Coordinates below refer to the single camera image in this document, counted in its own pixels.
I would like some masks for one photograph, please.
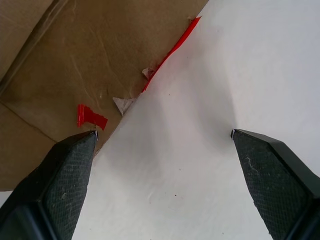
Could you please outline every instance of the brown cardboard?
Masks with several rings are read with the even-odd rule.
[[[0,104],[0,191],[12,190],[55,144]]]
[[[54,141],[95,129],[77,128],[77,105],[87,105],[108,118],[99,150],[122,118],[112,98],[140,94],[142,70],[161,62],[206,2],[69,0],[0,100]]]
[[[2,0],[0,81],[52,0]]]

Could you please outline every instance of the red tape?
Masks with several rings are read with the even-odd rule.
[[[160,65],[157,67],[157,69],[154,71],[154,73],[150,76],[149,81],[147,82],[147,84],[144,86],[142,93],[147,89],[151,79],[154,77],[154,75],[156,74],[156,72],[158,71],[158,69],[161,67],[161,65],[167,60],[167,58],[174,53],[184,42],[185,40],[189,37],[190,33],[192,32],[192,30],[196,27],[196,25],[198,24],[199,20],[200,20],[201,16],[196,17],[195,19],[192,20],[192,22],[190,23],[190,25],[188,26],[188,28],[185,30],[185,32],[183,33],[183,35],[180,37],[180,39],[176,42],[176,44],[173,46],[173,48],[168,52],[168,54],[165,56],[165,58],[162,60],[162,62],[160,63]]]
[[[97,113],[94,113],[88,106],[84,104],[78,105],[77,125],[80,128],[85,122],[95,124],[102,130],[105,130],[108,119]]]

